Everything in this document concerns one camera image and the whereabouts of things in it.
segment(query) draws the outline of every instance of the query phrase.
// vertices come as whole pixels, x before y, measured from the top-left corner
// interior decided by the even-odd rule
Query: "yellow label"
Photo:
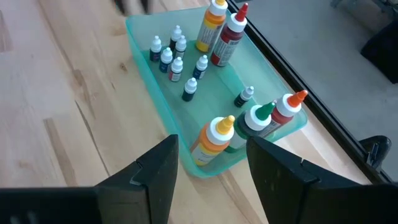
[[[208,20],[203,20],[197,39],[197,48],[202,52],[207,52],[213,48],[223,25],[212,24]]]
[[[195,164],[198,166],[204,166],[214,159],[219,152],[212,152],[207,150],[201,143],[199,143],[196,148],[192,151],[192,157]]]

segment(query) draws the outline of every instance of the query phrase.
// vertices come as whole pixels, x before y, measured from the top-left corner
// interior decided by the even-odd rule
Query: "orange bottle cap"
[[[305,99],[305,97],[308,95],[307,90],[302,90],[300,92],[295,93],[293,96],[290,96],[287,98],[287,103],[291,107],[298,107]]]

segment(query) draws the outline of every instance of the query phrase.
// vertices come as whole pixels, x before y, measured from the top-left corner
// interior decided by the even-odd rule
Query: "wooden table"
[[[154,10],[206,4],[160,0]],[[110,1],[0,1],[0,11],[1,187],[95,185],[168,135]],[[307,113],[277,144],[368,183]],[[205,180],[179,166],[169,223],[267,223],[247,161]]]

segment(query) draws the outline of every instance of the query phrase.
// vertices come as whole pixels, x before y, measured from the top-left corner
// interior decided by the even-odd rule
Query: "teal plastic tray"
[[[184,102],[181,99],[184,83],[192,77],[196,61],[203,55],[195,48],[195,39],[205,10],[203,7],[149,16],[132,16],[126,21],[133,59],[141,77],[167,131],[179,136],[180,161],[191,175],[201,178],[218,175],[246,157],[246,150],[222,152],[208,165],[196,166],[189,148],[207,122],[217,116],[231,114],[238,117],[255,104],[266,104],[289,92],[268,60],[245,35],[229,65],[216,67],[209,61],[205,76],[198,81],[193,100]],[[154,36],[158,35],[162,45],[168,46],[170,33],[175,25],[180,25],[183,35],[189,40],[183,58],[182,76],[177,83],[171,82],[167,74],[159,71],[159,63],[149,60],[149,48]],[[254,97],[242,108],[237,108],[233,105],[233,100],[245,86],[254,86]],[[306,123],[307,115],[302,110],[291,122],[267,139],[276,141],[302,128]]]

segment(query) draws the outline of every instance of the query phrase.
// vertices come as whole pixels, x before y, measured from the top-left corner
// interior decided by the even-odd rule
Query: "squeeze bottle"
[[[231,58],[233,52],[244,34],[244,27],[248,23],[246,13],[248,12],[248,4],[244,3],[238,13],[232,13],[228,19],[226,26],[221,31],[220,37],[211,54],[211,62],[217,66],[225,66]]]
[[[301,103],[307,95],[308,91],[302,90],[294,95],[285,94],[282,98],[278,99],[276,107],[271,113],[271,123],[261,131],[260,137],[267,137],[291,121],[294,115],[300,112]]]
[[[175,44],[181,37],[181,34],[182,34],[182,30],[181,30],[180,26],[179,25],[175,26],[174,30],[172,31],[172,36],[170,37],[170,44],[169,44],[170,50],[172,52],[174,51]]]
[[[177,57],[174,59],[173,64],[172,64],[172,69],[170,70],[169,73],[169,80],[173,82],[178,82],[180,81],[181,78],[181,72],[182,72],[182,60],[180,57]]]
[[[223,27],[227,8],[228,3],[225,0],[211,0],[197,38],[197,49],[201,52],[208,52],[213,48]]]
[[[153,62],[158,62],[160,59],[161,50],[162,41],[159,39],[159,36],[156,35],[152,41],[152,45],[150,46],[149,59]]]
[[[225,151],[236,152],[245,147],[249,137],[258,136],[271,122],[271,113],[274,108],[275,103],[271,102],[264,106],[254,105],[241,113],[234,123],[235,133]]]
[[[215,118],[205,124],[198,139],[191,147],[192,157],[196,165],[206,165],[227,148],[229,140],[234,135],[234,121],[235,117],[229,115],[225,118]]]
[[[186,48],[187,48],[187,40],[185,39],[185,36],[182,35],[177,41],[177,44],[175,45],[174,58],[180,57],[181,59],[183,59]]]
[[[163,50],[162,55],[160,56],[159,70],[163,73],[167,73],[169,70],[169,65],[173,60],[173,52],[170,50],[170,47],[167,47]]]
[[[193,69],[192,76],[196,79],[203,78],[207,68],[207,63],[208,63],[207,55],[200,57],[197,61],[197,65]]]
[[[234,104],[237,107],[242,107],[243,104],[251,99],[254,94],[254,87],[246,87],[242,92],[235,98]]]
[[[197,85],[198,83],[195,78],[188,79],[184,86],[184,92],[182,93],[182,99],[184,101],[188,102],[192,100],[193,95],[197,90]]]

